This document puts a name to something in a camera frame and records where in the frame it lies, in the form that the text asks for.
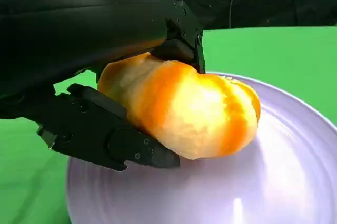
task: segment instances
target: robotic arm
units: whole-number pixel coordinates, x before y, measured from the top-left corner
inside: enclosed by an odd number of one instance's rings
[[[127,120],[124,107],[73,84],[85,70],[99,78],[109,62],[151,52],[205,72],[202,27],[177,0],[0,0],[0,118],[40,125],[50,149],[114,170],[125,161],[157,168],[179,157]]]

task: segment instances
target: white plate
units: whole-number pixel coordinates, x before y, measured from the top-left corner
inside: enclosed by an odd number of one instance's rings
[[[337,223],[337,128],[299,99],[265,83],[257,137],[236,155],[181,160],[158,170],[114,172],[71,158],[72,224]]]

